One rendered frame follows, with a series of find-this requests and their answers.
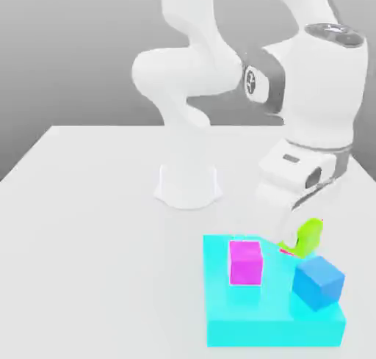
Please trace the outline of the large cyan box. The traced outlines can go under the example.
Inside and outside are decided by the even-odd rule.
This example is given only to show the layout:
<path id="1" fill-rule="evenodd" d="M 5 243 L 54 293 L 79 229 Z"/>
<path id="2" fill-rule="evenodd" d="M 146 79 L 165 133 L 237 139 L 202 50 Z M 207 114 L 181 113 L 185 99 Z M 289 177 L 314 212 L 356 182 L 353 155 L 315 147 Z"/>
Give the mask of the large cyan box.
<path id="1" fill-rule="evenodd" d="M 231 240 L 259 241 L 260 286 L 233 286 L 228 276 Z M 203 284 L 208 347 L 338 347 L 346 318 L 339 302 L 311 310 L 293 291 L 300 259 L 257 236 L 205 235 Z"/>

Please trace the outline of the small lime green cube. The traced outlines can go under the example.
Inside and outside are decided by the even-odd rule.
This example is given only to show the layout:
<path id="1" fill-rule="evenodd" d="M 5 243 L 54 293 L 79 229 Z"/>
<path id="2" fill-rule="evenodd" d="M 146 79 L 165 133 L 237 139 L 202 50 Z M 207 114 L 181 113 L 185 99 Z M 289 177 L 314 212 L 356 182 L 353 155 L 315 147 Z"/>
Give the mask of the small lime green cube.
<path id="1" fill-rule="evenodd" d="M 323 229 L 323 221 L 311 218 L 297 230 L 297 241 L 294 247 L 279 242 L 280 251 L 304 259 L 318 248 Z"/>

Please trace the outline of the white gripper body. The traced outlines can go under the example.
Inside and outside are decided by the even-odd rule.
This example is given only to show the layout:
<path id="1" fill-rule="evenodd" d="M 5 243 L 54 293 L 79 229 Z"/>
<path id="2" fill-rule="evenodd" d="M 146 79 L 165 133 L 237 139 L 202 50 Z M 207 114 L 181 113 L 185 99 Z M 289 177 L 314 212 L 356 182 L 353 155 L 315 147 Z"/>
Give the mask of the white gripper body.
<path id="1" fill-rule="evenodd" d="M 297 219 L 298 229 L 311 218 L 322 219 L 336 196 L 336 182 L 306 195 L 263 182 L 255 192 L 254 221 L 258 234 L 264 239 L 282 239 L 283 225 L 289 217 Z"/>

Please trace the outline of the small blue cube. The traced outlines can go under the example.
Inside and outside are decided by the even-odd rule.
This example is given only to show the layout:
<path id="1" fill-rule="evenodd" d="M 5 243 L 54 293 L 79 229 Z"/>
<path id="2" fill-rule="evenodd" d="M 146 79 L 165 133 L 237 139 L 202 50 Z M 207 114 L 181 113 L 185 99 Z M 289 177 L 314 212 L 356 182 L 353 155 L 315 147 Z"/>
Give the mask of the small blue cube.
<path id="1" fill-rule="evenodd" d="M 339 301 L 345 274 L 322 256 L 299 263 L 294 271 L 292 291 L 313 311 Z"/>

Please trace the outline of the small magenta cube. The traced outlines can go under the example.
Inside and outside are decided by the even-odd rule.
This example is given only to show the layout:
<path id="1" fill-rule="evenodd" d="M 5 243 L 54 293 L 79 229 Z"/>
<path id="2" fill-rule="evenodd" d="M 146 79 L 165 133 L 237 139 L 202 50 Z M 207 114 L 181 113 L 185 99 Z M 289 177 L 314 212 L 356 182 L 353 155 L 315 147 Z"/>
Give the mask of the small magenta cube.
<path id="1" fill-rule="evenodd" d="M 231 240 L 228 244 L 228 276 L 233 286 L 260 286 L 264 258 L 259 241 Z"/>

